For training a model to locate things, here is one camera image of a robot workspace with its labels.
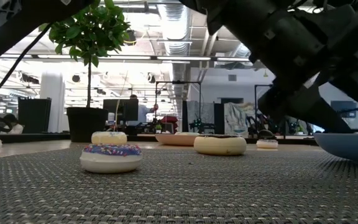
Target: black plant pot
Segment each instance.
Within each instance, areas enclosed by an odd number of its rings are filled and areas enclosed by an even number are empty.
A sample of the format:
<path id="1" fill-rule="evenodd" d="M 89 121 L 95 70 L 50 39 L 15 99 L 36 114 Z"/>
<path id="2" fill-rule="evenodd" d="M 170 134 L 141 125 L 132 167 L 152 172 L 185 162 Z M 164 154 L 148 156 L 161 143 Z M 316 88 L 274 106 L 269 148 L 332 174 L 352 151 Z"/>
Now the black plant pot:
<path id="1" fill-rule="evenodd" d="M 94 132 L 104 130 L 108 114 L 108 110 L 98 108 L 67 108 L 71 141 L 91 142 Z"/>

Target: potted plant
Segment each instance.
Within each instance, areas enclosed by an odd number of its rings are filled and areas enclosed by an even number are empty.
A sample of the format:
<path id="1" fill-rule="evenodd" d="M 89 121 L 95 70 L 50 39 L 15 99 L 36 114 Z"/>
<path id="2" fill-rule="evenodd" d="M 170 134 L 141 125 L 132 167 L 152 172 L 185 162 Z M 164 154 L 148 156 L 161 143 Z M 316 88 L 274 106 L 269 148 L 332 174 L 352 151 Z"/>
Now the potted plant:
<path id="1" fill-rule="evenodd" d="M 161 130 L 162 130 L 161 125 L 160 125 L 160 124 L 157 124 L 157 125 L 155 126 L 155 133 L 156 133 L 156 134 L 161 134 Z"/>
<path id="2" fill-rule="evenodd" d="M 96 0 L 74 16 L 54 23 L 49 32 L 49 39 L 58 44 L 56 54 L 70 48 L 70 57 L 76 62 L 81 59 L 88 67 L 86 108 L 67 108 L 72 142 L 91 142 L 94 132 L 104 130 L 108 111 L 91 108 L 92 65 L 98 67 L 99 58 L 108 57 L 108 52 L 120 52 L 124 40 L 129 38 L 126 30 L 130 25 L 124 21 L 122 9 L 112 0 L 104 0 L 104 4 Z"/>

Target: white column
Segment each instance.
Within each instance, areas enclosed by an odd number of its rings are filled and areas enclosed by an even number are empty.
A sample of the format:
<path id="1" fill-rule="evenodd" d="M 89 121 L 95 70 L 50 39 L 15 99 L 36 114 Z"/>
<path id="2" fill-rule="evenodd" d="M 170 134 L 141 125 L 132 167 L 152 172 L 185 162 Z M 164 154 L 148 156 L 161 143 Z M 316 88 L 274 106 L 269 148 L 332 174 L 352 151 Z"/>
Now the white column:
<path id="1" fill-rule="evenodd" d="M 62 72 L 46 70 L 42 73 L 40 98 L 52 99 L 48 132 L 60 133 L 64 131 L 65 80 Z"/>

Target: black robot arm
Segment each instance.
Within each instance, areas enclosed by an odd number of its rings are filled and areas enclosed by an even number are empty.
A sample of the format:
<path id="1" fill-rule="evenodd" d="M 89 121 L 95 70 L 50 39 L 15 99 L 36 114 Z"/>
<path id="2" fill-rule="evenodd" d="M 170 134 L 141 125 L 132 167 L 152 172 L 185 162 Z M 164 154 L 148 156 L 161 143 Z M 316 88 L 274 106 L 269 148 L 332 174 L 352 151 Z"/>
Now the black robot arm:
<path id="1" fill-rule="evenodd" d="M 288 11 L 293 1 L 180 0 L 207 15 L 208 30 L 226 26 L 276 76 L 259 109 L 276 121 L 286 114 L 328 132 L 350 127 L 322 99 L 328 81 L 358 101 L 358 10 L 350 4 L 310 14 Z M 320 72 L 318 82 L 305 82 Z"/>
<path id="2" fill-rule="evenodd" d="M 0 56 L 44 23 L 62 21 L 94 0 L 8 0 L 0 6 Z"/>

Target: purple frosting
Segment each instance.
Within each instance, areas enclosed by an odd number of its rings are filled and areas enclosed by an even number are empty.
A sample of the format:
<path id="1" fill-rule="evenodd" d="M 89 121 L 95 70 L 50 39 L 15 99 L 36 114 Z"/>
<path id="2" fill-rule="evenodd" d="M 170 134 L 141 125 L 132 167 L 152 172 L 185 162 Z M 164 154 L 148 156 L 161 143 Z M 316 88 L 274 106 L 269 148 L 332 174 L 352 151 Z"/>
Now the purple frosting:
<path id="1" fill-rule="evenodd" d="M 84 148 L 84 152 L 102 154 L 107 156 L 139 156 L 142 151 L 139 146 L 113 145 L 113 144 L 90 144 Z"/>

